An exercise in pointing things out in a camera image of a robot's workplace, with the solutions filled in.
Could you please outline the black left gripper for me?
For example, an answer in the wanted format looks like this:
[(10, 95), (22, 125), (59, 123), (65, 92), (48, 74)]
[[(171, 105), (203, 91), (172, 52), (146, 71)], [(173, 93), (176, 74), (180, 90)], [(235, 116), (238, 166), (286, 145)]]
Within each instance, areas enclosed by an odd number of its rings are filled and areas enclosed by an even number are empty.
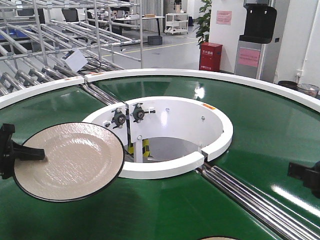
[(15, 159), (40, 161), (45, 159), (45, 150), (20, 145), (12, 141), (15, 126), (3, 123), (0, 128), (0, 176), (3, 180), (13, 176)]

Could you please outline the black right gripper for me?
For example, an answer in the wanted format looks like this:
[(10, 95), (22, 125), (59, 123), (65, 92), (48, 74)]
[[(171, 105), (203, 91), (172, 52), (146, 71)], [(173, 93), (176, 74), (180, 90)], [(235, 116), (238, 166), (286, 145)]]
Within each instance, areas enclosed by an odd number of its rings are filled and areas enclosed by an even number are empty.
[(298, 163), (289, 162), (288, 172), (289, 177), (295, 179), (303, 178), (303, 186), (309, 188), (311, 193), (320, 198), (320, 162), (316, 162), (314, 166), (308, 167)]

